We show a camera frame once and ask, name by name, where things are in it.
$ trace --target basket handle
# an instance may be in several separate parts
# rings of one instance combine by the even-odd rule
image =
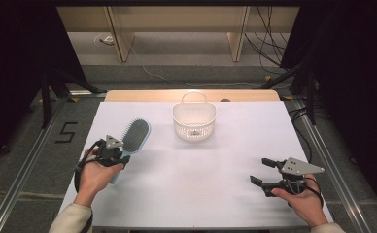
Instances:
[[[186,103],[185,102],[186,96],[189,95],[189,94],[193,94],[193,93],[201,94],[204,97],[204,103],[207,103],[207,97],[206,97],[206,95],[203,92],[198,91],[198,90],[192,90],[192,91],[189,91],[188,93],[186,93],[185,95],[183,95],[183,97],[182,97],[182,103]]]

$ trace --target hair brush bristles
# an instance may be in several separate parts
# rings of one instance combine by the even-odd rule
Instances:
[[[149,137],[151,128],[148,122],[141,118],[136,118],[128,125],[122,136],[122,155],[121,158],[138,152]],[[119,173],[115,174],[110,183],[115,183]]]

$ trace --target human hand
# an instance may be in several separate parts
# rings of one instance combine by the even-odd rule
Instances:
[[[313,174],[306,174],[304,177],[309,178],[306,179],[307,186],[319,192],[317,184],[310,180],[315,179]],[[273,188],[272,193],[289,202],[294,212],[303,219],[310,228],[328,223],[322,209],[321,201],[312,191],[306,189],[297,195],[292,195],[281,188]]]
[[[90,155],[95,154],[97,151],[98,149],[92,150]],[[95,195],[103,190],[112,176],[123,168],[124,165],[121,163],[111,167],[105,167],[96,161],[88,162],[81,172],[79,191],[74,203],[90,207]]]

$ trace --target plastic basket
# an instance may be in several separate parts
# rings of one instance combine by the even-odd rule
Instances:
[[[185,102],[189,94],[198,93],[204,102]],[[216,106],[207,102],[207,97],[199,91],[191,91],[182,97],[182,103],[173,107],[174,128],[180,138],[192,142],[202,141],[213,133],[216,119]]]

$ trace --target white tabletop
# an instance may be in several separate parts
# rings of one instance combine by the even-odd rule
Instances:
[[[152,132],[114,185],[93,202],[93,225],[126,229],[274,229],[305,226],[284,200],[265,197],[250,175],[278,182],[266,157],[307,161],[283,102],[218,102],[213,135],[200,143],[177,136],[176,103],[101,103],[86,140],[121,138],[136,117]],[[70,183],[61,206],[73,202]],[[326,217],[332,221],[327,206]]]

